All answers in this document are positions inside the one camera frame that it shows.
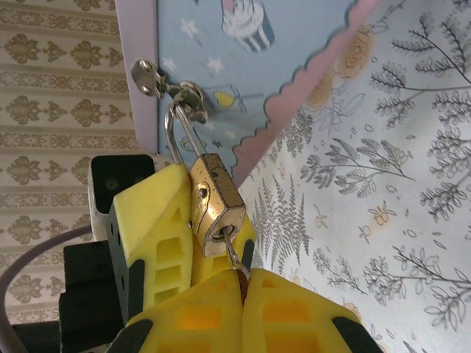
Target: floral wallpaper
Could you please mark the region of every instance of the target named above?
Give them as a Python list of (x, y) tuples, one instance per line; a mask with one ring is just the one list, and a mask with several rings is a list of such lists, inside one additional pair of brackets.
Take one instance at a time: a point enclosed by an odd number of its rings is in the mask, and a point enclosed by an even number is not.
[(242, 185), (254, 262), (384, 352), (468, 352), (471, 1), (384, 0)]
[[(88, 163), (138, 153), (114, 2), (0, 3), (0, 271), (49, 237), (90, 223)], [(90, 241), (91, 235), (73, 243)], [(11, 322), (57, 319), (62, 248), (7, 294)]]

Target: beige damask wallpaper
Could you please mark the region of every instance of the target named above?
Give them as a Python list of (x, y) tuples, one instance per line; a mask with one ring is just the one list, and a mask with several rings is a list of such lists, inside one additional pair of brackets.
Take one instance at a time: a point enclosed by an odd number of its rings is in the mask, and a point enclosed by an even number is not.
[[(0, 1), (0, 271), (90, 222), (90, 158), (136, 153), (132, 128), (113, 0)], [(11, 322), (55, 320), (63, 287), (55, 249), (10, 287)]]

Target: brass padlock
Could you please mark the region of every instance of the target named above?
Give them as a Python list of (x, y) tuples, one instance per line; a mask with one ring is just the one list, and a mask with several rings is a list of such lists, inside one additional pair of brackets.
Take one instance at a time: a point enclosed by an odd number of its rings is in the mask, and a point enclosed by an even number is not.
[(223, 254), (224, 236), (233, 241), (244, 223), (246, 206), (218, 154), (206, 153), (181, 101), (173, 101), (165, 117), (166, 139), (176, 163), (183, 163), (174, 137), (174, 117), (180, 120), (197, 155), (189, 174), (192, 182), (191, 224), (205, 257)]

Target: star print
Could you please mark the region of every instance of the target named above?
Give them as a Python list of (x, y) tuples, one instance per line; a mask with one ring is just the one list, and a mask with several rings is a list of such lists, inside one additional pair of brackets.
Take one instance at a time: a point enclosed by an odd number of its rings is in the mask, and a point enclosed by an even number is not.
[(212, 122), (210, 122), (210, 121), (207, 122), (207, 123), (205, 124), (205, 126), (206, 126), (209, 130), (211, 130), (211, 131), (214, 131), (214, 129), (216, 128), (216, 127), (214, 126), (214, 123), (212, 123)]
[(209, 58), (209, 62), (207, 67), (212, 68), (217, 74), (221, 72), (224, 66), (221, 63), (221, 59), (211, 59)]
[(222, 147), (222, 143), (220, 141), (213, 140), (212, 145), (216, 146), (218, 149)]
[(236, 134), (232, 131), (229, 131), (229, 130), (226, 130), (226, 136), (228, 136), (228, 138), (230, 138), (231, 140), (236, 139)]
[(171, 72), (174, 72), (175, 69), (177, 68), (177, 66), (174, 63), (174, 60), (173, 59), (167, 59), (166, 57), (163, 58), (162, 65), (165, 66), (166, 68), (168, 68)]
[(194, 21), (187, 21), (182, 18), (182, 26), (180, 27), (183, 33), (186, 33), (191, 38), (194, 38), (198, 34), (198, 29), (194, 24)]

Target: cable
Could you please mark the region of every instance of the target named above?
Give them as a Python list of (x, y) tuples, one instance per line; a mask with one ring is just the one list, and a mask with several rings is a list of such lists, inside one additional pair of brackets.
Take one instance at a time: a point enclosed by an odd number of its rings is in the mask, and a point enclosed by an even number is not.
[(24, 253), (0, 276), (0, 352), (27, 353), (26, 348), (24, 348), (24, 345), (16, 335), (7, 317), (5, 296), (7, 295), (7, 289), (10, 283), (26, 265), (43, 252), (88, 233), (91, 233), (91, 226), (73, 229), (57, 237), (48, 239)]

